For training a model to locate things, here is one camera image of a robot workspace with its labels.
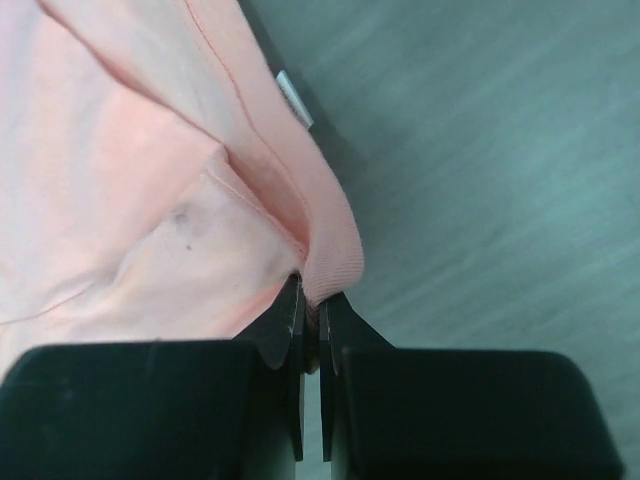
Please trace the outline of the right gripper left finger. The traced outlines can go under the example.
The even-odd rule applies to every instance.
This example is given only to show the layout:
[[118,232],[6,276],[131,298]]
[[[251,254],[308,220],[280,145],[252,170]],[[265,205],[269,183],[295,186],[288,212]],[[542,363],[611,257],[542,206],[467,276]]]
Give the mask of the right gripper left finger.
[[291,479],[305,299],[290,277],[226,340],[43,345],[1,383],[5,479]]

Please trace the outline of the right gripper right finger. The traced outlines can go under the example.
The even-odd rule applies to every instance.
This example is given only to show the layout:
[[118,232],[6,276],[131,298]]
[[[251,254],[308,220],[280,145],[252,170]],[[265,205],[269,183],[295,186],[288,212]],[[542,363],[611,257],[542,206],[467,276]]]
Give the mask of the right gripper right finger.
[[592,387],[550,351],[406,349],[338,294],[319,309],[335,479],[620,479]]

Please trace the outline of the salmon pink t shirt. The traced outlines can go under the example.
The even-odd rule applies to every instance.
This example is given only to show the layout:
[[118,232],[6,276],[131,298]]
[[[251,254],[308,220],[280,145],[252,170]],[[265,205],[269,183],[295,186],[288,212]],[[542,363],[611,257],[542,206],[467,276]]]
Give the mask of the salmon pink t shirt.
[[346,196],[235,1],[1,5],[1,367],[232,337],[355,284]]

